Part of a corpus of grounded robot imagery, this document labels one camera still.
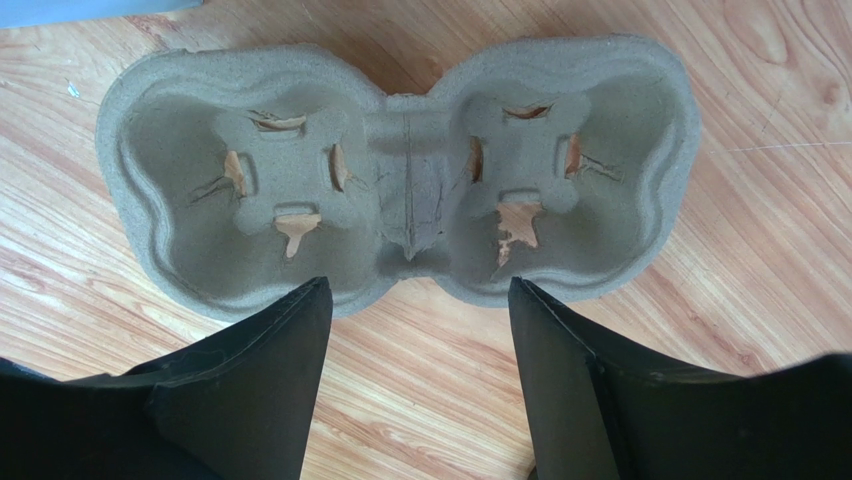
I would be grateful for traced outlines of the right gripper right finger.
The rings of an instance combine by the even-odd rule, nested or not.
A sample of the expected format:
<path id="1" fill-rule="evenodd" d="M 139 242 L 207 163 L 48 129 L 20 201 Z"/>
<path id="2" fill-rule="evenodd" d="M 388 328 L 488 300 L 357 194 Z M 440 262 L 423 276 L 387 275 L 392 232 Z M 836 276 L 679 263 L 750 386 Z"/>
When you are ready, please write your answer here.
<path id="1" fill-rule="evenodd" d="M 847 479 L 851 357 L 741 377 L 662 354 L 529 280 L 508 292 L 534 479 Z"/>

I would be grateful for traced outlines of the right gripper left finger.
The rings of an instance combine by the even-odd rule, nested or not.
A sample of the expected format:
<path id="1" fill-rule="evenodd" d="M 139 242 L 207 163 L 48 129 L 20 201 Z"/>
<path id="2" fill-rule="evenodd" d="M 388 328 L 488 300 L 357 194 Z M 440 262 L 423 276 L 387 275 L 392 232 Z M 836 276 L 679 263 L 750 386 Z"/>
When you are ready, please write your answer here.
<path id="1" fill-rule="evenodd" d="M 124 374 L 1 363 L 5 479 L 296 479 L 327 352 L 324 277 Z"/>

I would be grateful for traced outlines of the pulp cup carrier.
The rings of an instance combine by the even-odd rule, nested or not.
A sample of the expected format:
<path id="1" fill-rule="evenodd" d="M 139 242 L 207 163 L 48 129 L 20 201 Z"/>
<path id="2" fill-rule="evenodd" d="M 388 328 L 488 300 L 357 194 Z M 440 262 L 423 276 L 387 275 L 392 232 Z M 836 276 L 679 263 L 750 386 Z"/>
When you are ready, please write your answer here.
<path id="1" fill-rule="evenodd" d="M 604 295 L 662 249 L 700 138 L 680 59 L 610 35 L 492 46 L 424 95 L 314 45 L 160 52 L 95 144 L 149 278 L 235 322 L 317 276 L 339 317 L 416 277 L 490 308 L 514 276 Z"/>

